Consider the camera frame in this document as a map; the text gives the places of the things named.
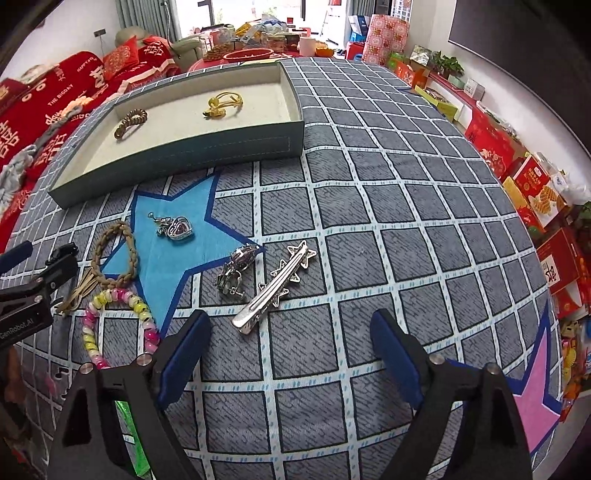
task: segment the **gold bracelet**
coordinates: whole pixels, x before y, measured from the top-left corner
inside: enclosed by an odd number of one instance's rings
[[[221,102],[223,96],[229,95],[231,100]],[[203,112],[203,115],[207,118],[221,118],[226,115],[226,107],[235,106],[239,111],[244,104],[242,97],[238,93],[233,92],[222,92],[215,97],[212,97],[208,101],[209,109]]]

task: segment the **snack package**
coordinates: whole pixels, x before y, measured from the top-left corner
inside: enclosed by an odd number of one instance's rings
[[[548,225],[566,206],[550,175],[533,155],[528,154],[513,179],[542,226]]]

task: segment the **brown beaded bracelet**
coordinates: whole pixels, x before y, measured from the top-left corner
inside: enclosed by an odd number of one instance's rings
[[[128,114],[125,115],[125,117],[123,118],[123,120],[121,121],[113,135],[117,140],[121,140],[121,138],[123,138],[123,135],[129,127],[131,127],[132,125],[144,124],[147,120],[148,112],[146,112],[146,110],[143,110],[141,108],[135,108],[133,110],[130,110]]]

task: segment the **silver pendant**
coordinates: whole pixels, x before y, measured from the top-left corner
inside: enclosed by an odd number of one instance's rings
[[[261,247],[258,245],[244,245],[235,249],[230,260],[224,264],[222,272],[217,276],[214,285],[224,295],[234,295],[241,300],[246,299],[246,294],[242,289],[242,273],[255,261],[257,253]]]
[[[159,218],[154,216],[154,212],[150,212],[148,218],[151,218],[158,225],[158,229],[156,230],[158,236],[164,235],[171,240],[180,241],[193,234],[191,222],[185,216]]]

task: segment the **metal screw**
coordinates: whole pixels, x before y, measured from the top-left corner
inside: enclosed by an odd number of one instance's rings
[[[93,369],[94,367],[95,367],[95,366],[94,366],[93,364],[91,364],[90,362],[87,362],[87,363],[85,363],[85,364],[82,364],[82,365],[80,366],[80,368],[78,369],[78,371],[79,371],[81,374],[83,374],[83,375],[86,375],[86,374],[89,374],[90,372],[92,372],[92,369]]]
[[[441,365],[445,363],[445,357],[440,353],[432,353],[429,355],[429,361],[435,365]]]
[[[144,367],[152,362],[152,355],[149,353],[142,353],[137,359],[135,359],[135,361],[138,365]]]
[[[486,364],[486,370],[493,375],[499,375],[501,373],[501,367],[492,362]]]

